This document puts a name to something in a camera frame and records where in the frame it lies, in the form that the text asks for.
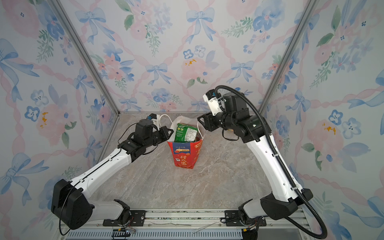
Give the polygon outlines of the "green snack pack back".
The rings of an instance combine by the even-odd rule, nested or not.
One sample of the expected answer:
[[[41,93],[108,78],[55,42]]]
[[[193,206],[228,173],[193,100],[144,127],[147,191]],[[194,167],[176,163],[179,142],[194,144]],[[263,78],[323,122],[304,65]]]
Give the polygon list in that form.
[[[198,137],[198,128],[178,123],[176,132],[175,132],[175,140],[176,143],[193,143],[196,141]]]

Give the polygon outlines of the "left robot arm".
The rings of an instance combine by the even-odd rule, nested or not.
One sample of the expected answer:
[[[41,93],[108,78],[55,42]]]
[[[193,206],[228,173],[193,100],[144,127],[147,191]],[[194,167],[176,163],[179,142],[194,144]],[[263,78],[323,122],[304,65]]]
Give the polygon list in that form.
[[[81,228],[88,222],[110,220],[125,227],[130,224],[130,207],[121,200],[91,202],[93,193],[121,169],[146,155],[147,148],[156,148],[167,142],[174,131],[158,127],[153,120],[142,119],[133,124],[135,131],[104,160],[85,173],[69,181],[59,180],[53,189],[52,213],[70,230]]]

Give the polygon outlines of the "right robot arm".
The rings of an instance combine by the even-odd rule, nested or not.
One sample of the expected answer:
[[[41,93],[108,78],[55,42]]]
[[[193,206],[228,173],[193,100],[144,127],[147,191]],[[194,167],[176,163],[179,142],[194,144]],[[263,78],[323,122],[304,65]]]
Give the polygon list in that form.
[[[271,150],[261,120],[251,116],[247,103],[233,93],[224,96],[215,94],[214,90],[203,96],[210,112],[198,118],[205,130],[212,132],[218,128],[232,130],[243,143],[252,151],[260,163],[271,185],[272,192],[260,199],[249,200],[239,207],[239,214],[243,222],[260,216],[268,216],[273,220],[280,220],[292,215],[303,205],[303,201],[289,182],[292,173],[285,174],[276,156]]]

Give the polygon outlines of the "red paper bag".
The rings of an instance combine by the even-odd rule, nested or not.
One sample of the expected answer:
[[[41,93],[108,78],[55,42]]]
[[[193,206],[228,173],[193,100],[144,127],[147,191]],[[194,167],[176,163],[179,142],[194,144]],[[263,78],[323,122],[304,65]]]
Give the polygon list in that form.
[[[193,143],[176,143],[175,132],[177,124],[182,123],[198,128],[198,137]],[[203,146],[203,141],[205,138],[205,129],[198,122],[197,119],[188,118],[185,116],[176,117],[174,120],[171,120],[171,129],[174,130],[173,135],[167,141],[170,150],[172,152],[173,161],[176,167],[183,169],[193,169],[198,158],[200,151]]]

